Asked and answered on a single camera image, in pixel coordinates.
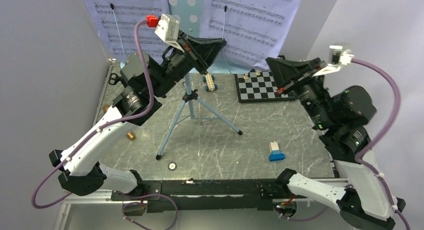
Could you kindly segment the light blue music stand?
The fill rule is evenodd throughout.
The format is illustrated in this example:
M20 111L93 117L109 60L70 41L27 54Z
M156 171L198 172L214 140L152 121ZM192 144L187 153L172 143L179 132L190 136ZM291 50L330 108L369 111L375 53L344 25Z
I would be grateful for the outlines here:
M225 119L218 111L204 102L197 93L197 90L191 87L190 74L179 74L172 69L172 52L174 47L167 44L167 48L162 52L162 63L159 64L146 51L141 49L139 38L139 28L142 25L147 26L147 20L136 23L134 27L134 38L136 52L129 55L126 62L121 65L120 77L123 91L113 100L113 108L119 110L120 115L125 122L130 122L137 126L142 126L160 107L161 103L157 98L165 98L167 93L180 80L184 80L185 94L182 96L182 104L173 119L167 135L156 153L156 160L160 160L165 146L174 130L181 122L180 116L186 105L189 106L189 117L195 118L193 102L197 101L220 119L238 135L243 132Z

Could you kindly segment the sheet music page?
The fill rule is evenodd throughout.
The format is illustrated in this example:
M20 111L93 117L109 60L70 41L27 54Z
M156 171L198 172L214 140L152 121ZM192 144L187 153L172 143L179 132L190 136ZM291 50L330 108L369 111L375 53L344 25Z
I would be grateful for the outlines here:
M199 34L224 38L225 59L240 66L268 70L277 57L302 0L202 0Z

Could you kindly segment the gold microphone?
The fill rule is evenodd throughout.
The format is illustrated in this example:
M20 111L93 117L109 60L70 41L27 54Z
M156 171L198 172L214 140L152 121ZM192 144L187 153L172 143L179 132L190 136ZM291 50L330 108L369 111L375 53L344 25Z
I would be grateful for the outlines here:
M110 105L108 105L108 104L103 105L103 107L102 107L102 111L103 111L104 113L106 113L106 112L108 111L109 107L110 107ZM134 134L132 131L131 131L131 132L129 132L129 133L127 133L127 134L126 134L126 137L127 137L130 141L134 141L134 140L136 139L136 136L135 136L135 134Z

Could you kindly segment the black microphone stand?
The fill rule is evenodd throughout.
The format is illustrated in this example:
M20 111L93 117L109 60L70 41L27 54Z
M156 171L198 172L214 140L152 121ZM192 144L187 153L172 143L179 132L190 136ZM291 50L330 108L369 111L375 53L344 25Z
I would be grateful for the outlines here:
M114 85L116 85L116 84L118 84L120 82L121 82L121 77L118 74L111 73L109 75L109 79L108 79L108 84L109 85L113 85L114 86Z

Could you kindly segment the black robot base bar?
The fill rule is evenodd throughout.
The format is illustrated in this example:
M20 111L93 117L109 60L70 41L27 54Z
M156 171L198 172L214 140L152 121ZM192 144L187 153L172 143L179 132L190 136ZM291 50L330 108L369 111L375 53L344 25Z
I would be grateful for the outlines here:
M275 179L146 180L144 201L148 213L178 210L272 210L293 194Z

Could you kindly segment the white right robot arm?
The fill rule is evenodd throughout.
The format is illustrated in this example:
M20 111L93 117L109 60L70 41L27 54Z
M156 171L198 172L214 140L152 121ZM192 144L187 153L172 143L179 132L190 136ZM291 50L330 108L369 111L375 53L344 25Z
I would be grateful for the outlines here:
M319 71L326 63L319 58L289 61L266 59L280 94L294 93L306 110L314 130L323 131L320 141L346 174L350 187L334 187L285 169L276 178L275 192L281 197L304 196L337 211L357 229L393 229L394 214L406 203L393 196L378 170L371 139L365 126L376 108L361 86L350 86L331 96Z

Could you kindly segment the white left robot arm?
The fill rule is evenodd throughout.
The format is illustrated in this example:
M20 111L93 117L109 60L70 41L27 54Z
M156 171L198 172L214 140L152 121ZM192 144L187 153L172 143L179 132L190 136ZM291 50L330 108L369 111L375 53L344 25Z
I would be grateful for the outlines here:
M177 46L163 52L162 63L146 52L142 63L138 53L132 53L118 78L124 89L89 132L90 139L49 154L53 166L60 169L62 188L79 196L99 189L120 191L132 200L144 195L145 184L135 170L107 167L100 158L116 140L151 118L162 106L158 98L164 98L191 69L206 74L225 45L222 38L195 38L180 32Z

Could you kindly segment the black white chessboard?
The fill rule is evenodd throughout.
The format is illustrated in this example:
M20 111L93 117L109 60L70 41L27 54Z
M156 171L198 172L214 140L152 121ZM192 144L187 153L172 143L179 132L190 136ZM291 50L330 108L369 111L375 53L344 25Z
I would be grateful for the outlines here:
M249 79L243 79L244 74L249 74ZM272 72L261 72L261 76L256 76L255 69L248 73L234 74L237 98L240 103L256 102L277 102L277 101L295 101L293 92L287 95L277 93L276 83Z

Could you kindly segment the blue white toy brick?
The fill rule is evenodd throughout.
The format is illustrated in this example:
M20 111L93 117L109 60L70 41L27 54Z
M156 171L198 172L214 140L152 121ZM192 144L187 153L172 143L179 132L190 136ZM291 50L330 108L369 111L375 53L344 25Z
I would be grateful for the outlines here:
M268 157L268 160L270 162L280 161L280 160L284 160L286 158L285 154L281 152L277 142L275 142L275 141L270 142L269 143L269 149L270 149L270 155Z

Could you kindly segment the sheet music pages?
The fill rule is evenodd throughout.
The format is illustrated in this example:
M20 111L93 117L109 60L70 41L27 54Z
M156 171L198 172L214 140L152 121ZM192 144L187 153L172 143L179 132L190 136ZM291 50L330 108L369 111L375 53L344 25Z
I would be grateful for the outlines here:
M136 52L134 28L146 16L169 13L168 0L82 0L103 47L120 62Z

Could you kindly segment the small round table insert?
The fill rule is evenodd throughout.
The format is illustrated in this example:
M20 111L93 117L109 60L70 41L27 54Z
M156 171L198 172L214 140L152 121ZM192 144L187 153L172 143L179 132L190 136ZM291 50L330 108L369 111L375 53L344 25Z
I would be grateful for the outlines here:
M177 164L176 164L175 162L170 162L170 163L168 164L168 169L169 169L170 171L174 171L174 170L176 170L176 168L177 168Z

